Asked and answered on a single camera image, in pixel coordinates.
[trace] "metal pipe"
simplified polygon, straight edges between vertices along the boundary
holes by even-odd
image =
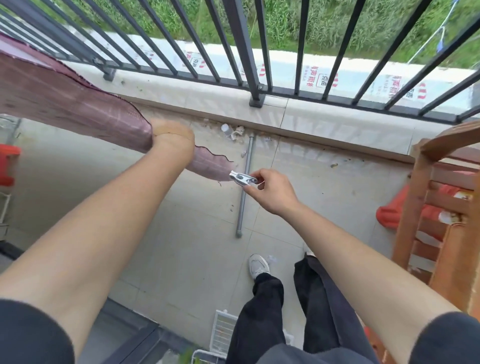
[[[250,172],[250,164],[252,162],[252,153],[253,153],[253,143],[255,141],[255,135],[251,135],[250,139],[248,140],[248,151],[247,151],[247,162],[245,164],[245,174],[248,174]],[[239,210],[239,219],[237,221],[237,232],[235,236],[237,238],[242,237],[242,232],[241,232],[241,225],[243,222],[243,211],[245,209],[245,197],[246,197],[245,191],[242,189],[241,191],[241,197],[240,197],[240,210]]]

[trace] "hand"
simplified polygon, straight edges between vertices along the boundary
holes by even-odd
[[[188,163],[193,159],[195,149],[195,135],[186,125],[177,121],[152,118],[153,145],[168,147],[178,157],[185,157]]]
[[[268,212],[282,216],[300,204],[286,175],[265,168],[250,175],[258,180],[258,189],[254,186],[245,186],[243,189]]]

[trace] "person's right arm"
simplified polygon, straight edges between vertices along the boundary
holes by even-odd
[[[458,311],[423,282],[298,201],[285,175],[266,169],[251,175],[264,183],[258,189],[246,186],[245,192],[298,232],[397,364],[408,363],[429,322]]]

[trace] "railing base bracket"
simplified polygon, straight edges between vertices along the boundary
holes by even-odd
[[[103,71],[105,72],[105,73],[103,74],[103,79],[104,79],[105,81],[110,81],[110,82],[112,82],[112,81],[113,81],[113,78],[115,77],[115,73],[117,72],[117,69],[116,69],[116,68],[107,68],[107,67],[105,67],[105,68],[103,69]]]
[[[261,108],[264,105],[265,101],[265,94],[260,94],[260,99],[255,100],[253,96],[250,96],[249,105],[253,108]]]

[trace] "person's arm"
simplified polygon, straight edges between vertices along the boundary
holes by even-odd
[[[298,232],[397,364],[408,362],[429,322],[458,311],[391,260],[299,202],[283,174],[262,169],[251,175],[264,183],[258,189],[246,186],[245,192]]]
[[[152,122],[152,149],[70,211],[0,276],[0,298],[29,303],[54,318],[77,358],[110,288],[193,157],[188,127]]]

